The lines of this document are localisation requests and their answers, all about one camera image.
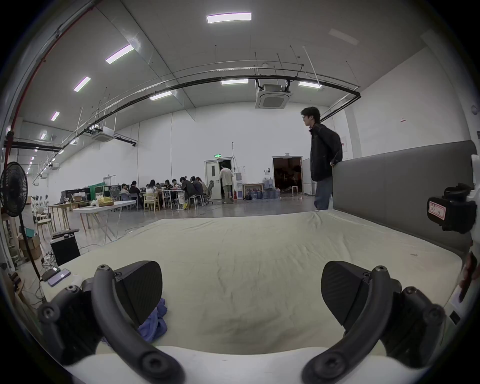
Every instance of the electric fan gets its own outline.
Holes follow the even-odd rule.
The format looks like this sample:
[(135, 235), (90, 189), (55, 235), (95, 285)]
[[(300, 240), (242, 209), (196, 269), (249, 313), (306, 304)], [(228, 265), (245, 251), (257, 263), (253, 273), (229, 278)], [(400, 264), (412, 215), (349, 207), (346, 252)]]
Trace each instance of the electric fan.
[(25, 208), (27, 202), (28, 187), (27, 176), (20, 164), (13, 161), (8, 163), (7, 167), (3, 170), (0, 178), (0, 200), (5, 212), (8, 216), (19, 217), (20, 219), (20, 231), (24, 237), (25, 246), (27, 248), (28, 258), (35, 269), (35, 273), (38, 279), (41, 281), (40, 273), (36, 268), (35, 262), (28, 247), (28, 239), (25, 235), (24, 220), (22, 218), (22, 211)]

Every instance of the blue cloth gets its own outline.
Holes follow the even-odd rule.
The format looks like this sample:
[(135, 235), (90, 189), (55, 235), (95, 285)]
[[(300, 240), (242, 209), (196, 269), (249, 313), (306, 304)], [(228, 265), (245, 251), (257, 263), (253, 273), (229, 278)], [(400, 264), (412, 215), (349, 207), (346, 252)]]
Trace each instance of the blue cloth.
[[(167, 324), (165, 323), (165, 320), (163, 320), (163, 316), (165, 316), (166, 313), (167, 307), (165, 306), (165, 299), (162, 298), (150, 316), (148, 316), (144, 323), (138, 327), (137, 332), (147, 343), (157, 340), (167, 331)], [(102, 338), (102, 341), (110, 346), (104, 337)]]

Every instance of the red pipe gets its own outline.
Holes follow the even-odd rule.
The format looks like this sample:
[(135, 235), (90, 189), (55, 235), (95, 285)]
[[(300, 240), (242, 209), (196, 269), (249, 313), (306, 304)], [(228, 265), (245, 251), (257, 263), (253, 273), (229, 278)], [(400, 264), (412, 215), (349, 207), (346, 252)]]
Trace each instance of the red pipe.
[(32, 76), (30, 76), (30, 79), (28, 79), (28, 82), (27, 82), (27, 85), (25, 86), (25, 89), (24, 91), (22, 92), (22, 95), (20, 96), (20, 100), (18, 101), (18, 105), (17, 105), (17, 108), (15, 110), (15, 114), (13, 115), (13, 120), (12, 120), (12, 124), (10, 126), (10, 131), (12, 132), (8, 137), (7, 137), (7, 147), (5, 149), (5, 163), (3, 164), (3, 170), (6, 169), (7, 167), (7, 164), (8, 164), (8, 156), (10, 154), (10, 150), (12, 149), (12, 143), (13, 143), (13, 130), (15, 129), (15, 123), (17, 121), (17, 117), (18, 117), (18, 112), (20, 111), (20, 107), (22, 106), (22, 103), (24, 101), (24, 98), (25, 98), (25, 95), (28, 91), (28, 88), (30, 87), (30, 84), (32, 83), (32, 80), (33, 78), (35, 77), (36, 73), (38, 72), (38, 70), (40, 69), (42, 63), (45, 61), (45, 59), (47, 58), (48, 54), (50, 53), (50, 51), (53, 49), (53, 47), (55, 47), (58, 43), (58, 41), (63, 37), (63, 35), (65, 35), (67, 33), (67, 31), (72, 28), (77, 21), (79, 21), (83, 16), (85, 16), (88, 12), (90, 12), (91, 10), (93, 9), (93, 7), (90, 7), (89, 9), (87, 9), (84, 13), (82, 13), (80, 15), (80, 17), (76, 20), (73, 21), (73, 23), (71, 23), (67, 29), (65, 29), (65, 31), (63, 31), (63, 33), (61, 35), (57, 35), (57, 38), (55, 40), (55, 42), (51, 45), (51, 47), (45, 52), (45, 55), (43, 55), (43, 57), (40, 59), (40, 62), (37, 64), (37, 66), (35, 67), (33, 73), (32, 73)]

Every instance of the wooden chair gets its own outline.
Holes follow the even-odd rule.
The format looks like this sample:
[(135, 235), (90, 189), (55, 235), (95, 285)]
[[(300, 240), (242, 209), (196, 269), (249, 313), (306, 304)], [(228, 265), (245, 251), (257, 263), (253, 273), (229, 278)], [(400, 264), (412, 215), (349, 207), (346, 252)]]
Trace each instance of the wooden chair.
[(144, 212), (145, 212), (145, 207), (146, 206), (148, 206), (148, 210), (150, 211), (150, 206), (152, 204), (153, 204), (153, 211), (155, 212), (156, 199), (157, 198), (155, 197), (155, 193), (146, 193), (144, 195)]

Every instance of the white table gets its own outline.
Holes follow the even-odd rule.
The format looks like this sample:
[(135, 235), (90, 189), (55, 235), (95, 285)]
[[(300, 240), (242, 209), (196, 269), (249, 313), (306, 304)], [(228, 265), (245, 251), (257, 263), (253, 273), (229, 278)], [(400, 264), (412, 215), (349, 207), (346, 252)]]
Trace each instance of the white table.
[[(122, 212), (122, 208), (124, 206), (127, 206), (127, 205), (133, 205), (133, 204), (136, 204), (136, 201), (135, 200), (125, 200), (125, 201), (115, 201), (113, 202), (113, 205), (106, 205), (106, 206), (103, 206), (103, 207), (84, 207), (84, 208), (75, 208), (73, 211), (74, 212), (77, 212), (80, 214), (80, 216), (82, 216), (82, 214), (85, 214), (85, 215), (92, 215), (92, 217), (94, 218), (94, 220), (98, 223), (98, 225), (100, 226), (100, 229), (103, 231), (103, 233), (105, 233), (105, 240), (104, 240), (104, 244), (107, 242), (107, 238), (110, 240), (110, 241), (113, 241), (111, 239), (111, 237), (108, 235), (108, 230), (111, 232), (111, 234), (117, 238), (118, 237), (118, 232), (119, 232), (119, 221), (120, 221), (120, 216), (121, 216), (121, 212)], [(108, 216), (110, 215), (110, 211), (116, 209), (116, 208), (120, 208), (120, 213), (119, 213), (119, 218), (117, 220), (117, 233), (113, 233), (113, 231), (111, 230), (111, 228), (108, 226)], [(108, 211), (107, 213), (107, 219), (105, 220), (105, 228), (104, 228), (104, 224), (103, 224), (103, 220), (102, 218), (98, 215), (98, 212), (102, 212), (102, 211)]]

